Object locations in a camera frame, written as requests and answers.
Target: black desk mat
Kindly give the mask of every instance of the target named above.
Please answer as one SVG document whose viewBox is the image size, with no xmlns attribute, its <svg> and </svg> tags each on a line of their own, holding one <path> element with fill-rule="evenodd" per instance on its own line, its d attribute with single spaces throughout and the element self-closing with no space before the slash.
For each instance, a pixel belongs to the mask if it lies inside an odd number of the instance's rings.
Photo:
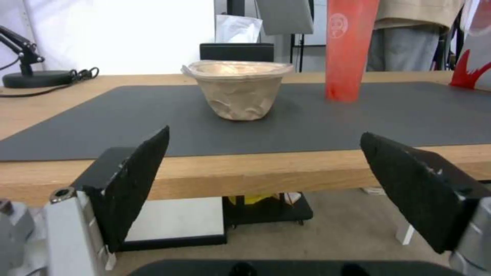
<svg viewBox="0 0 491 276">
<path fill-rule="evenodd" d="M 123 86 L 0 141 L 0 161 L 96 159 L 170 126 L 168 156 L 359 149 L 370 131 L 411 146 L 491 143 L 491 93 L 364 83 L 351 104 L 323 84 L 283 84 L 262 120 L 218 117 L 198 86 Z"/>
</svg>

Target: printed logo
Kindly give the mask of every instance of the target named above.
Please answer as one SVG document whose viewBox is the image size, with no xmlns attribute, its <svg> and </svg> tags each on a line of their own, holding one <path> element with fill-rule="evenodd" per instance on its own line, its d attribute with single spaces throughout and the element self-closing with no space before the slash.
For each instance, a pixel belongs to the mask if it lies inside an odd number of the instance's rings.
<svg viewBox="0 0 491 276">
<path fill-rule="evenodd" d="M 348 18 L 342 13 L 335 13 L 329 18 L 329 37 L 340 38 L 348 30 Z"/>
</svg>

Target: beige paper bowl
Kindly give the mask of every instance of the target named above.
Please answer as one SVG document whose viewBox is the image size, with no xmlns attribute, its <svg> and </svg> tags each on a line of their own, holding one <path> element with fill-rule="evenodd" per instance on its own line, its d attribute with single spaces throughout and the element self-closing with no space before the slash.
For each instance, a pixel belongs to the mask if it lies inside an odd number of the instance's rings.
<svg viewBox="0 0 491 276">
<path fill-rule="evenodd" d="M 215 113 L 229 120 L 264 117 L 278 94 L 283 75 L 293 65 L 273 62 L 203 60 L 183 66 L 196 79 Z"/>
</svg>

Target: lamp base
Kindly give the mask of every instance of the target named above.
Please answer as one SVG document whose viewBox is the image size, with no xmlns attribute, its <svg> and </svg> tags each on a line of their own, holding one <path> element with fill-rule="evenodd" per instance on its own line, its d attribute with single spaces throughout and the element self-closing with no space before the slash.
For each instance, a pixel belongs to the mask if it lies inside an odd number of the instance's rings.
<svg viewBox="0 0 491 276">
<path fill-rule="evenodd" d="M 12 73 L 3 76 L 3 85 L 7 88 L 36 88 L 69 84 L 72 82 L 70 71 L 37 71 L 32 76 Z"/>
</svg>

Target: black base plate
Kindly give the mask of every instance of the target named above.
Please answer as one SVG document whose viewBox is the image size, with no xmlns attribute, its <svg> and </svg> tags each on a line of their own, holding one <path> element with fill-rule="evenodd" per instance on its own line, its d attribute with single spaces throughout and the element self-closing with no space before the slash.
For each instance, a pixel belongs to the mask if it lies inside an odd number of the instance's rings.
<svg viewBox="0 0 491 276">
<path fill-rule="evenodd" d="M 295 204 L 289 205 L 269 197 L 251 205 L 234 205 L 223 197 L 223 216 L 226 226 L 277 221 L 306 221 L 314 216 L 305 196 L 302 194 Z"/>
<path fill-rule="evenodd" d="M 38 71 L 32 76 L 12 73 L 3 76 L 3 85 L 7 88 L 36 88 L 65 85 L 72 82 L 70 71 Z"/>
<path fill-rule="evenodd" d="M 124 242 L 121 245 L 119 251 L 140 251 L 140 250 L 176 248 L 176 247 L 213 246 L 213 245 L 223 245 L 226 243 L 227 243 L 227 236 L 225 234 L 197 236 L 197 237 L 182 237 L 182 238 L 156 239 L 156 240 L 148 240 L 148 241 Z"/>
</svg>

